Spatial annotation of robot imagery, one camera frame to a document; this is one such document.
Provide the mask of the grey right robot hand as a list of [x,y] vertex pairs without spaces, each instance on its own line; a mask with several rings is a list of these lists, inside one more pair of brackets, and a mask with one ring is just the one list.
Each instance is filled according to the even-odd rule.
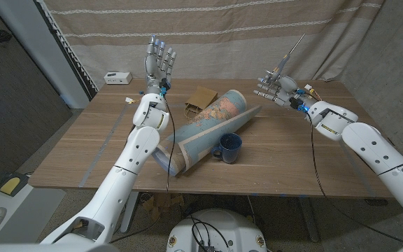
[[297,110],[306,103],[306,97],[298,93],[297,83],[291,77],[284,76],[273,81],[262,79],[257,86],[260,89],[253,91],[255,95],[271,100],[281,107]]

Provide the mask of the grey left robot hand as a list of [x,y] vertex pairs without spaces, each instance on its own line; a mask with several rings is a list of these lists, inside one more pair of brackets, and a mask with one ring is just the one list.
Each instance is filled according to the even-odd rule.
[[148,43],[144,67],[146,70],[146,94],[165,94],[171,89],[171,72],[176,60],[176,51],[153,34]]

